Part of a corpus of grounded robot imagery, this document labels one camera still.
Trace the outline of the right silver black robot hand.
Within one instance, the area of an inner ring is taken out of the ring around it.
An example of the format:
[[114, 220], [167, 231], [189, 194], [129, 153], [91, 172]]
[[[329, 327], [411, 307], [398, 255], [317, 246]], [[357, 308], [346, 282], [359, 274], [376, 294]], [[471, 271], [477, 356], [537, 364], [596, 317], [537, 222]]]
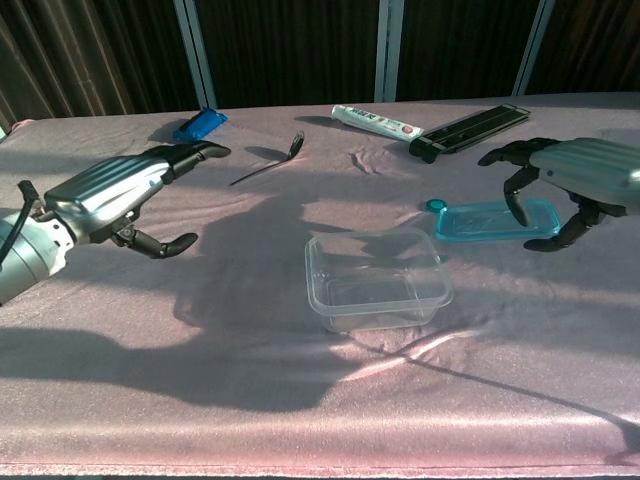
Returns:
[[520, 191], [536, 180], [563, 191], [577, 212], [548, 239], [531, 239], [524, 248], [551, 253], [573, 245], [607, 216], [620, 218], [639, 213], [639, 149], [599, 138], [517, 140], [486, 153], [482, 167], [509, 162], [519, 170], [503, 184], [506, 204], [523, 227], [530, 216], [520, 201]]

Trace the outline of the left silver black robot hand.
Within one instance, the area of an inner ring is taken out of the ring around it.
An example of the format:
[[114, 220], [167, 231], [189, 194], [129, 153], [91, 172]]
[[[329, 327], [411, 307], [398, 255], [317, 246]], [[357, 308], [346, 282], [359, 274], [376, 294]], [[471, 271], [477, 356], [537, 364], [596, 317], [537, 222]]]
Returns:
[[198, 235], [185, 233], [171, 242], [158, 241], [135, 228], [142, 205], [199, 163], [230, 153], [225, 146], [198, 141], [108, 158], [47, 191], [45, 210], [66, 225], [78, 245], [110, 239], [152, 259], [175, 257]]

